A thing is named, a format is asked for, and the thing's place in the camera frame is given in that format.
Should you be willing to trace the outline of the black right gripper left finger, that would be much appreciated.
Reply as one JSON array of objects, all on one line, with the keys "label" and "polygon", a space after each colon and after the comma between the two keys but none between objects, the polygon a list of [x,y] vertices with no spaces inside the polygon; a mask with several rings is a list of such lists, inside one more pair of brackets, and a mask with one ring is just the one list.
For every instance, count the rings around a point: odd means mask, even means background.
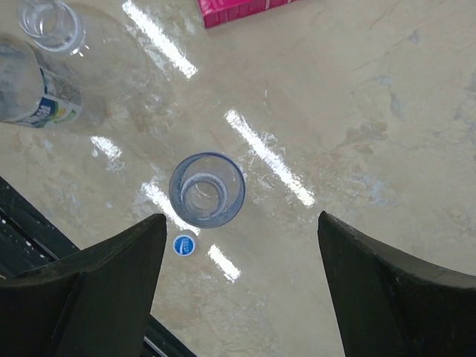
[{"label": "black right gripper left finger", "polygon": [[155,213],[1,281],[2,356],[139,356],[167,242]]}]

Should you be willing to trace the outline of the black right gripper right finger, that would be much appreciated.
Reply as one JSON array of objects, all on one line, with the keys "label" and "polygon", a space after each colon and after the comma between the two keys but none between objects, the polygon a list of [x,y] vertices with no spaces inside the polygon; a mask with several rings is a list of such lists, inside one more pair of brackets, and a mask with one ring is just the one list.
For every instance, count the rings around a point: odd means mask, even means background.
[{"label": "black right gripper right finger", "polygon": [[346,356],[474,356],[475,276],[380,242],[335,216],[318,243]]}]

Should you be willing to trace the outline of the clear bottle blue label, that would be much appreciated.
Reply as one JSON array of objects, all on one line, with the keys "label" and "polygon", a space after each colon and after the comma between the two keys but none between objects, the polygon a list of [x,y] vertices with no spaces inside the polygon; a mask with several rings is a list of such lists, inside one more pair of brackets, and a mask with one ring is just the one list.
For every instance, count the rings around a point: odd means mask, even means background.
[{"label": "clear bottle blue label", "polygon": [[245,179],[229,157],[201,152],[184,159],[169,183],[175,213],[197,228],[218,228],[230,222],[245,201]]}]

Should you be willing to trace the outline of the clear bottle white green label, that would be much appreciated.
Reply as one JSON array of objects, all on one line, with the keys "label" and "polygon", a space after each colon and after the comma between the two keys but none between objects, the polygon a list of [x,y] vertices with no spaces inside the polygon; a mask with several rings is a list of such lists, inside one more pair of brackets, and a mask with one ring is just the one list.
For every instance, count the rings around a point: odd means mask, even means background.
[{"label": "clear bottle white green label", "polygon": [[33,46],[1,34],[1,122],[82,132],[106,118],[103,99],[58,75]]}]

